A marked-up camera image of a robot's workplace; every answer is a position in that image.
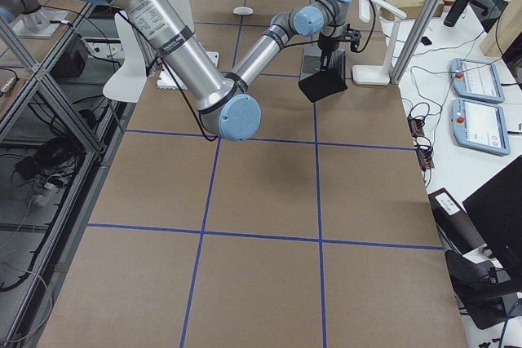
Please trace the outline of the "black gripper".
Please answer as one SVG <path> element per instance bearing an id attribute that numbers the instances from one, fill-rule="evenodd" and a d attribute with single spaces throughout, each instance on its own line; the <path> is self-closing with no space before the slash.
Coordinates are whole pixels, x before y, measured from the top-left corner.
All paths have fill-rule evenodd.
<path id="1" fill-rule="evenodd" d="M 331 53 L 339 48 L 339 39 L 337 37 L 328 37 L 320 33 L 317 44 L 321 50 L 319 72 L 324 73 L 330 69 Z"/>

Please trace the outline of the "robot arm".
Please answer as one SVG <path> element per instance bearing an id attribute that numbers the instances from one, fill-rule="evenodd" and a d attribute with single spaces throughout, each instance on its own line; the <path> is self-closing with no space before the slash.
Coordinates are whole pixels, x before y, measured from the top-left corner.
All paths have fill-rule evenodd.
<path id="1" fill-rule="evenodd" d="M 227 140 L 242 141 L 257 132 L 262 119 L 258 101 L 247 93 L 249 85 L 293 36 L 319 34 L 335 39 L 344 33 L 352 0 L 315 0 L 298 10 L 275 15 L 259 40 L 227 74 L 217 69 L 168 0 L 82 1 L 122 9 L 130 25 L 142 33 L 158 58 L 166 61 L 195 96 L 201 125 Z"/>
<path id="2" fill-rule="evenodd" d="M 38 0 L 1 0 L 1 19 L 17 22 L 12 30 L 19 37 L 50 38 L 62 23 L 67 24 L 67 11 L 45 10 Z"/>

